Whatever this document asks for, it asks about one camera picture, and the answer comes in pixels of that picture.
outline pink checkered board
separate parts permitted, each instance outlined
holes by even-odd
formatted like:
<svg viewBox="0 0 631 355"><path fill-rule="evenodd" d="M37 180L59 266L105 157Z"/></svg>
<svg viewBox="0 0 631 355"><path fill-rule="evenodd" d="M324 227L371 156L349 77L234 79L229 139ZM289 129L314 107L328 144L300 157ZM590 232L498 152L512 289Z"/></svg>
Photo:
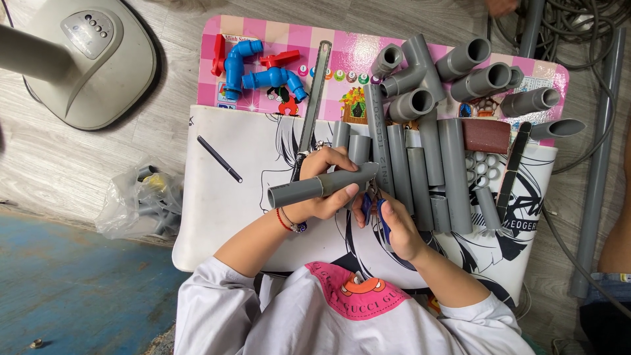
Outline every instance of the pink checkered board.
<svg viewBox="0 0 631 355"><path fill-rule="evenodd" d="M300 59L288 64L285 68L293 71L303 80L307 92L310 91L312 81L309 72L316 64L320 41L330 41L333 44L333 51L329 60L329 70L327 71L318 117L318 119L328 121L338 121L342 118L345 105L340 100L349 90L362 87L368 82L380 82L370 72L370 65L379 51L387 44L401 45L404 42L402 39L272 22L255 18L228 15L218 15L210 18L206 22L202 36L197 103L264 113L281 112L294 114L292 111L297 109L296 114L299 116L304 115L306 100L297 105L293 98L289 102L284 102L277 92L271 91L268 93L270 88L243 90L241 97L236 102L231 102L225 98L221 90L222 84L225 82L225 74L217 77L211 73L212 60L215 56L215 39L218 33L223 34L226 38L227 51L241 40L262 40L263 52L245 58L245 73L266 70L264 66L260 65L260 57L298 49L300 51ZM428 46L434 61L440 59L453 48L438 44L428 44ZM478 111L483 111L485 112L484 116L489 116L485 118L493 119L494 117L495 119L509 122L515 127L521 121L542 123L561 118L570 78L567 69L555 63L496 53L491 54L477 68L484 68L496 62L505 62L509 66L519 66L525 75L524 81L517 89L470 104L470 111L473 117L478 115ZM451 84L443 84L443 87L447 92L447 99L439 103L439 118L459 117L458 112L461 109L461 103L456 102L449 95ZM509 119L502 115L499 103L501 103L504 96L512 92L527 91L538 87L557 89L561 97L558 105L545 112L536 112L518 118ZM553 140L542 141L540 144L552 145Z"/></svg>

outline plastic bag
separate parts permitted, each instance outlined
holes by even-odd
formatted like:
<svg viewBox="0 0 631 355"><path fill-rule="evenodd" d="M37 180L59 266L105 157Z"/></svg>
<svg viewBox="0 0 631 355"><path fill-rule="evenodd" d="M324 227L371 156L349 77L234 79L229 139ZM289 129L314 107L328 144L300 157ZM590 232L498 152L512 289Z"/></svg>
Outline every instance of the plastic bag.
<svg viewBox="0 0 631 355"><path fill-rule="evenodd" d="M152 235L172 241L180 229L184 176L145 155L130 170L112 178L103 210L94 220L109 239Z"/></svg>

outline pliers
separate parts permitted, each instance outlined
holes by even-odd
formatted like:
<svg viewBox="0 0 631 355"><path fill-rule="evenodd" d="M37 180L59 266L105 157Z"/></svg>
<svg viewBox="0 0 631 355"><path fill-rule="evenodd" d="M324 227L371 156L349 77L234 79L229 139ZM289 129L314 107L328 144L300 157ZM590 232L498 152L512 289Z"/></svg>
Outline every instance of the pliers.
<svg viewBox="0 0 631 355"><path fill-rule="evenodd" d="M375 201L377 202L377 215L379 216L379 220L383 226L383 234L381 233L381 230L379 231L379 234L381 234L383 240L386 241L386 250L393 252L392 247L390 246L390 227L388 227L388 224L386 224L383 215L381 214L381 205L386 202L386 199L381 196L381 190L377 187L377 180L372 179L368 183L368 189L363 195L362 200L362 212L366 225L368 225L370 220L370 208Z"/></svg>

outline wooden floor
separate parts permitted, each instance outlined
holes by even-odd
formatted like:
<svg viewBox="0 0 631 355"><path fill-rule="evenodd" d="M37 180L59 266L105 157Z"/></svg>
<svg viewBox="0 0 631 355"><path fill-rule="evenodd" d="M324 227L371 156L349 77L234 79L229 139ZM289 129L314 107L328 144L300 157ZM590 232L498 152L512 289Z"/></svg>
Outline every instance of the wooden floor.
<svg viewBox="0 0 631 355"><path fill-rule="evenodd" d="M24 27L43 1L8 0L16 27ZM131 117L104 131L87 133L55 118L28 96L21 76L0 69L0 199L85 224L98 215L109 179L129 169L142 154L152 154L183 172L187 115L196 98L201 32L211 16L248 16L402 39L422 32L429 42L446 45L486 34L482 0L128 2L148 22L163 47L165 65L157 90ZM504 23L512 20L508 17ZM0 21L6 23L1 13ZM516 53L497 33L492 42L494 52ZM583 61L586 56L586 48L566 45L560 51L560 57L570 62ZM627 36L598 253L618 217L625 186L621 148L631 99L630 63L631 33ZM583 120L588 129L557 141L557 167L573 161L591 146L598 93L598 84L589 71L571 73L563 116ZM546 199L548 209L558 213L557 227L572 251L582 219L587 168L588 164L582 164L553 177ZM577 302L567 295L572 269L542 222L525 279L534 304L520 324L544 347L549 348L553 338L581 335L576 323Z"/></svg>

